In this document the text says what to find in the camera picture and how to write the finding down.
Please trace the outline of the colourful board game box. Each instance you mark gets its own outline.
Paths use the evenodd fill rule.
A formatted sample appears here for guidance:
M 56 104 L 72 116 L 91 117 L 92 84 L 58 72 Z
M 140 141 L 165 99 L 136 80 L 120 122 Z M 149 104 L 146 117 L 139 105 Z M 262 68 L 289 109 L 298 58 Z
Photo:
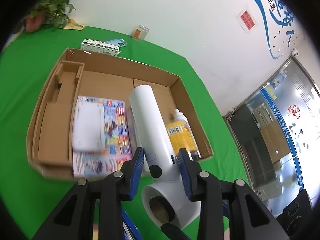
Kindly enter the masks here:
M 131 160 L 129 136 L 125 119 L 125 102 L 119 100 L 78 96 L 77 101 L 100 103 L 104 108 L 105 147 L 99 152 L 73 151 L 73 175 L 75 177 L 105 177 L 121 169 Z

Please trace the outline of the yellow label bottle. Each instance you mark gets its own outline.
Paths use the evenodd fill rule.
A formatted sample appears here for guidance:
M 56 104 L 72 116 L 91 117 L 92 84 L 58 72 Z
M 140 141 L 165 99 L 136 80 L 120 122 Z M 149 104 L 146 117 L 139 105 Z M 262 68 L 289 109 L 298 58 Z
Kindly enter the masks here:
M 191 160 L 198 161 L 201 158 L 188 119 L 179 109 L 175 109 L 173 120 L 165 127 L 176 156 L 181 148 L 185 148 Z

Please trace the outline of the white handheld fan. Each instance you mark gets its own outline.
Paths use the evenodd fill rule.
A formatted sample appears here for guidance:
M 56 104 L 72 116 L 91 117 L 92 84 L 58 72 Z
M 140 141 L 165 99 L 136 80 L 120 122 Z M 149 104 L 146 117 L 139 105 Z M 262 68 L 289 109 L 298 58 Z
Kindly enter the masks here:
M 140 145 L 153 184 L 142 189 L 142 202 L 154 224 L 171 223 L 183 229 L 200 215 L 200 202 L 185 194 L 178 160 L 151 86 L 137 86 L 130 103 Z

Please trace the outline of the blue toy item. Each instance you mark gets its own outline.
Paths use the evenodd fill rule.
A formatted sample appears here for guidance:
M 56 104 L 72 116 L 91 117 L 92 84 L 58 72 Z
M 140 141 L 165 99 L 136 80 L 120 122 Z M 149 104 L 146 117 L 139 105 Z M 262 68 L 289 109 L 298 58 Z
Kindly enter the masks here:
M 122 209 L 122 217 L 125 240 L 143 240 L 140 231 L 124 209 Z

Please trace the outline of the white device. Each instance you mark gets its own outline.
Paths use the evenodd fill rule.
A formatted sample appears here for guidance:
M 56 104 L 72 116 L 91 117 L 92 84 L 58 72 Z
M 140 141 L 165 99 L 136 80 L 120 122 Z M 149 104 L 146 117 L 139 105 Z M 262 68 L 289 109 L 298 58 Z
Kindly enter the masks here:
M 72 148 L 75 152 L 99 152 L 103 140 L 104 108 L 100 103 L 78 101 L 75 106 Z

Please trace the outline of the silver metal tin can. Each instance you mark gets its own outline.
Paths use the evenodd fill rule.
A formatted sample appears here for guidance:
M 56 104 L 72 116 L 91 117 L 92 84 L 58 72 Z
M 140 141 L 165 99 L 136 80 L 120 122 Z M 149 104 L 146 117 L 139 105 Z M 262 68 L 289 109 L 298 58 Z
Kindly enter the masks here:
M 127 123 L 127 131 L 129 135 L 129 141 L 130 141 L 130 148 L 131 148 L 132 155 L 134 155 L 136 149 L 138 147 L 142 147 L 142 145 L 138 136 L 136 123 L 135 123 L 135 119 L 134 119 L 133 111 L 131 107 L 129 107 L 126 110 L 126 123 Z

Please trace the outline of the narrow cardboard insert tray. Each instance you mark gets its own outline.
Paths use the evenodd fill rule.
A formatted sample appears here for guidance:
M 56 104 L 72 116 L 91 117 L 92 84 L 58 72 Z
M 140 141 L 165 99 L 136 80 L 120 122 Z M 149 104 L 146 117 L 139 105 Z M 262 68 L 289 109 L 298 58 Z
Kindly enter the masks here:
M 32 142 L 33 160 L 44 165 L 72 166 L 71 126 L 84 63 L 60 61 L 39 103 Z

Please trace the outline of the large open cardboard box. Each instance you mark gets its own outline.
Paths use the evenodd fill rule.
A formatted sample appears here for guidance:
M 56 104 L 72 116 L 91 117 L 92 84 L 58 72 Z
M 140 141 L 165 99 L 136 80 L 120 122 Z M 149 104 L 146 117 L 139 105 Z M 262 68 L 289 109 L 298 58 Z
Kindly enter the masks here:
M 42 176 L 67 181 L 74 179 L 72 166 L 44 165 L 33 160 L 31 156 L 39 103 L 48 79 L 52 75 L 56 65 L 62 60 L 85 64 L 78 96 L 120 100 L 125 102 L 125 107 L 129 107 L 129 96 L 131 92 L 137 86 L 150 85 L 163 121 L 169 122 L 173 118 L 174 110 L 179 109 L 189 121 L 200 150 L 201 158 L 208 159 L 214 155 L 208 137 L 196 114 L 194 104 L 179 76 L 147 64 L 123 59 L 121 57 L 68 48 L 60 56 L 45 81 L 28 127 L 26 137 L 27 159 L 29 164 Z

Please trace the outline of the glass door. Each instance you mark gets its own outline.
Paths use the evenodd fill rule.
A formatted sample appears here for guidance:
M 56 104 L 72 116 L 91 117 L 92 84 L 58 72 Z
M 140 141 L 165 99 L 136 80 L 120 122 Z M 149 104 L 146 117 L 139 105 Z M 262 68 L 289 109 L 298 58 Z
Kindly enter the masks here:
M 274 216 L 319 198 L 319 90 L 295 57 L 225 116 L 249 183 Z

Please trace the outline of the white green carton box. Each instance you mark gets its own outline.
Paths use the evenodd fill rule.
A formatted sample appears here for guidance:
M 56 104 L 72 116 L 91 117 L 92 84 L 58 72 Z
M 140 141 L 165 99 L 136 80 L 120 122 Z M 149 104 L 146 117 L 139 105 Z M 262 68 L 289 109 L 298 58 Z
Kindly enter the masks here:
M 111 56 L 118 56 L 118 54 L 120 53 L 119 46 L 102 42 L 102 41 L 90 40 L 87 38 L 81 42 L 80 49 L 89 51 L 89 52 L 96 52 L 96 53 L 101 53 L 105 55 L 111 55 Z

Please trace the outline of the green table cloth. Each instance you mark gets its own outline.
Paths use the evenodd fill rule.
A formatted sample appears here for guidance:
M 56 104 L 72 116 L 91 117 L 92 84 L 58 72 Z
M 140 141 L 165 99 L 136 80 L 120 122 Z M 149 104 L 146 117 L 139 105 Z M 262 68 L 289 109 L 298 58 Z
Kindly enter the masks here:
M 184 57 L 146 41 L 92 27 L 82 31 L 44 28 L 22 34 L 1 54 L 1 198 L 28 238 L 72 187 L 68 181 L 43 178 L 29 165 L 25 147 L 29 122 L 53 65 L 66 48 L 79 48 L 86 38 L 122 38 L 127 45 L 121 49 L 121 57 L 180 76 L 214 152 L 201 167 L 222 180 L 247 178 L 219 110 Z

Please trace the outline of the yellow cloth by plant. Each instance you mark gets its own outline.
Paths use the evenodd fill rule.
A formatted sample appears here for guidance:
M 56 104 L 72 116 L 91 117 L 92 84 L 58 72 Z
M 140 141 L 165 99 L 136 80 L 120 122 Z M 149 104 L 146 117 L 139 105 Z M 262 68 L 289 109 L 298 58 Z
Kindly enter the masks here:
M 76 23 L 73 19 L 68 19 L 64 29 L 67 30 L 83 30 L 86 26 Z

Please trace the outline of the potted green plant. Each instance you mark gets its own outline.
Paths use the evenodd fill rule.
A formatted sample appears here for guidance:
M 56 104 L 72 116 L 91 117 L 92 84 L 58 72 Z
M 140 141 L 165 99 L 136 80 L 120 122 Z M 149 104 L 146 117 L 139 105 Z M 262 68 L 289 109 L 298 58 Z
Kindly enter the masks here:
M 38 0 L 25 17 L 25 32 L 35 33 L 43 25 L 64 28 L 73 10 L 75 7 L 69 0 Z

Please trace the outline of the red notice on wall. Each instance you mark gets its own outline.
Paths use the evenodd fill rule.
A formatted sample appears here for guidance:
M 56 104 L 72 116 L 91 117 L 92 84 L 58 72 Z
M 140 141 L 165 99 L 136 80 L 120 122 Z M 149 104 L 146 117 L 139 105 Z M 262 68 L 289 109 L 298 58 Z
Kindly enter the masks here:
M 242 11 L 240 11 L 236 19 L 238 20 L 243 31 L 247 34 L 257 27 L 257 22 L 248 7 L 245 7 Z

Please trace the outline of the blue wall stripe decal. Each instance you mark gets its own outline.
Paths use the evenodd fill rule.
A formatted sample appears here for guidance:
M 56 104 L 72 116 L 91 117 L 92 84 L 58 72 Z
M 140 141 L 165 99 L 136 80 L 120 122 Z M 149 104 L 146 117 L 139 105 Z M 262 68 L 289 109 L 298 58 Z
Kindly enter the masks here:
M 268 51 L 272 59 L 299 55 L 297 45 L 304 31 L 293 11 L 282 0 L 253 0 L 262 16 Z

